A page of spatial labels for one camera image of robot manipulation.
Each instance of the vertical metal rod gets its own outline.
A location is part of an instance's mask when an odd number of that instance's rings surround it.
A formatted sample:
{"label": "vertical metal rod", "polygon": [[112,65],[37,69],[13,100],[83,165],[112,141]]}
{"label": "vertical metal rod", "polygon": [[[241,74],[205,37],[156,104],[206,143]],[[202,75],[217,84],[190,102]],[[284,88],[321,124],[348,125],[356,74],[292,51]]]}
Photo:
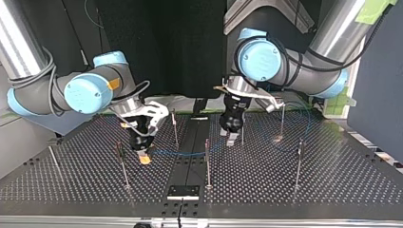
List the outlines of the vertical metal rod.
{"label": "vertical metal rod", "polygon": [[301,155],[299,155],[298,157],[298,168],[297,168],[297,178],[296,178],[296,189],[299,188],[299,173],[300,173],[300,169],[301,169]]}
{"label": "vertical metal rod", "polygon": [[56,168],[59,171],[60,178],[63,180],[62,170],[60,169],[59,162],[56,160],[56,156],[54,155],[54,151],[53,151],[53,148],[51,147],[51,145],[48,146],[48,149],[50,151],[50,155],[53,159],[53,162],[54,162],[54,164],[56,164]]}
{"label": "vertical metal rod", "polygon": [[207,189],[212,189],[213,185],[211,185],[211,177],[210,177],[210,152],[208,148],[208,139],[205,140],[205,158],[207,162]]}
{"label": "vertical metal rod", "polygon": [[245,113],[242,113],[242,118],[243,118],[243,126],[242,126],[242,145],[244,145],[245,143],[245,138],[244,138],[244,134],[245,134]]}
{"label": "vertical metal rod", "polygon": [[130,187],[130,184],[128,182],[127,173],[126,173],[126,170],[125,170],[125,163],[123,161],[122,161],[122,168],[123,168],[124,174],[125,174],[125,183],[126,183],[125,188],[130,189],[131,187]]}
{"label": "vertical metal rod", "polygon": [[53,158],[54,164],[56,164],[57,168],[60,168],[60,167],[59,167],[59,162],[57,162],[56,156],[54,156],[54,151],[53,151],[53,148],[51,147],[51,145],[48,146],[48,149],[49,149],[49,151],[50,151],[51,157]]}
{"label": "vertical metal rod", "polygon": [[177,123],[176,123],[176,120],[175,120],[175,108],[172,109],[171,116],[172,116],[172,124],[174,125],[174,131],[175,131],[175,144],[179,145],[179,143],[178,143],[178,129],[177,129]]}
{"label": "vertical metal rod", "polygon": [[282,137],[282,133],[284,131],[285,104],[282,106],[281,112],[281,129],[279,130],[279,135]]}

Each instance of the white surface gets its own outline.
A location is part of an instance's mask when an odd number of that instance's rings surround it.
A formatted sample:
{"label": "white surface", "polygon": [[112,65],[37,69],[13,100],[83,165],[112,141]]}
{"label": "white surface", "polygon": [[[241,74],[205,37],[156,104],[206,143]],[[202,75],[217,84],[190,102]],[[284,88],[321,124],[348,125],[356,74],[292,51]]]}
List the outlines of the white surface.
{"label": "white surface", "polygon": [[54,134],[18,119],[0,127],[0,179],[48,146]]}
{"label": "white surface", "polygon": [[0,179],[48,146],[54,134],[18,116],[9,115],[8,76],[0,65]]}

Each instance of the metal frame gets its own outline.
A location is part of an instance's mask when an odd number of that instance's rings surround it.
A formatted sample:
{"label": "metal frame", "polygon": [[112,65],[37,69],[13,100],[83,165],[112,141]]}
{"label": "metal frame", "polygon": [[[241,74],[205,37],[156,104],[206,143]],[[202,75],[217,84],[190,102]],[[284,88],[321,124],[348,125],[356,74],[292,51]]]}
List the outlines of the metal frame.
{"label": "metal frame", "polygon": [[[178,227],[176,218],[104,218],[104,217],[0,217],[0,224],[24,225],[24,227],[43,227],[51,224],[53,227],[82,227],[94,225],[109,225],[108,227],[132,227],[136,223],[148,223],[153,227]],[[347,219],[203,219],[183,218],[181,224],[192,227],[396,227],[403,226],[401,221],[378,220],[347,220]]]}
{"label": "metal frame", "polygon": [[[224,34],[228,35],[241,21],[254,10],[273,7],[279,10],[293,24],[296,19],[297,0],[236,0],[224,16]],[[306,33],[315,24],[306,9],[300,4],[297,15],[297,28]]]}

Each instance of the black mount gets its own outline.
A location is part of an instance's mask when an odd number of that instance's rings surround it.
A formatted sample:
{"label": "black mount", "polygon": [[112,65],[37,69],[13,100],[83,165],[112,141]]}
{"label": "black mount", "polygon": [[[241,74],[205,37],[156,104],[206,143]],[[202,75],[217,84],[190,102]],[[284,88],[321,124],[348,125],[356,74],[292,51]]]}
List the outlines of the black mount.
{"label": "black mount", "polygon": [[220,116],[220,125],[225,131],[238,133],[243,127],[243,112],[248,109],[252,98],[227,93],[224,96],[225,112]]}

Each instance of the green tape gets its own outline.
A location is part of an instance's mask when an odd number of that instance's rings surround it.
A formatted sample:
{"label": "green tape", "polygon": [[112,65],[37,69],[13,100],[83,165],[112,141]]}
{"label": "green tape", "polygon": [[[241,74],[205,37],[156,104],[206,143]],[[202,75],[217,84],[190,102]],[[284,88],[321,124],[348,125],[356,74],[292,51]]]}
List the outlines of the green tape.
{"label": "green tape", "polygon": [[349,88],[345,86],[338,96],[327,100],[325,115],[340,116],[343,114],[344,106],[348,103],[348,89]]}
{"label": "green tape", "polygon": [[389,4],[395,5],[396,3],[397,0],[366,0],[355,21],[373,25]]}

